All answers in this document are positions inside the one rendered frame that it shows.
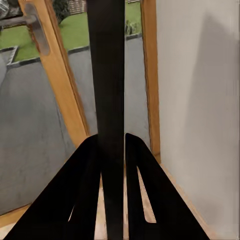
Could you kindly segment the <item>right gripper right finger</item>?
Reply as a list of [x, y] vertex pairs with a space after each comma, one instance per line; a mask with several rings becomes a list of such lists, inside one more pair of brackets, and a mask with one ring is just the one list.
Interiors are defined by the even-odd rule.
[[[129, 240], [210, 240], [144, 141], [125, 135]], [[138, 170], [156, 223], [145, 220]]]

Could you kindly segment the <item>poster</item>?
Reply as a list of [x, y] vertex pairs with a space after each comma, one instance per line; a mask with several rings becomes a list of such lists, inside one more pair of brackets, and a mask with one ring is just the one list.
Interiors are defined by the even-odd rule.
[[125, 0], [86, 0], [107, 240], [124, 240]]

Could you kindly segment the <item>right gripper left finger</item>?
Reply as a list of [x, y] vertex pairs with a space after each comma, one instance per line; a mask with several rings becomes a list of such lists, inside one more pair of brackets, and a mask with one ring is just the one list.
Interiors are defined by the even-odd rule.
[[101, 173], [97, 133], [77, 148], [4, 240], [94, 240]]

